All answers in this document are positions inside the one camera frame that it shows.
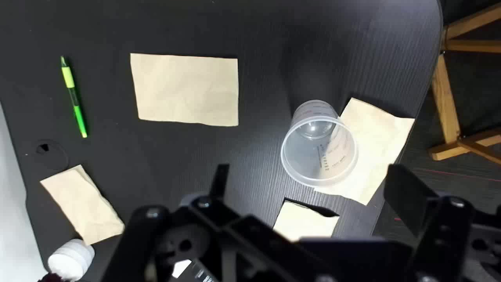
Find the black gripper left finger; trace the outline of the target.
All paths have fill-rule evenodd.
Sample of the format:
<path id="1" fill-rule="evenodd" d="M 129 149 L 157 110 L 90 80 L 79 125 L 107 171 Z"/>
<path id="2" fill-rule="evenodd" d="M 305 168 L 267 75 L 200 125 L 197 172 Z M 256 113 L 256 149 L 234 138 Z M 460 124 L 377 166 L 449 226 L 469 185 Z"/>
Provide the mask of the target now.
<path id="1" fill-rule="evenodd" d="M 211 183 L 211 190 L 209 190 L 209 196 L 215 197 L 215 199 L 222 199 L 223 193 L 225 193 L 225 185 L 226 185 L 226 179 L 228 179 L 228 171 L 229 166 L 228 165 L 218 165 L 215 168 L 214 177 L 212 177 L 212 183 Z"/>

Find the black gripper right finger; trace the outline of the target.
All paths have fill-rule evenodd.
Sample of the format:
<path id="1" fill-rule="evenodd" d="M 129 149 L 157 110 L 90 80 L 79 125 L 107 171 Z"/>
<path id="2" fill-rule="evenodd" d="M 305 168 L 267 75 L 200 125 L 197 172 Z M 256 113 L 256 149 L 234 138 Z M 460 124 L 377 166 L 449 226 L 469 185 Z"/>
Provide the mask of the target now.
<path id="1" fill-rule="evenodd" d="M 417 237 L 425 226 L 427 205 L 436 194 L 402 165 L 389 165 L 383 197 L 405 227 Z"/>

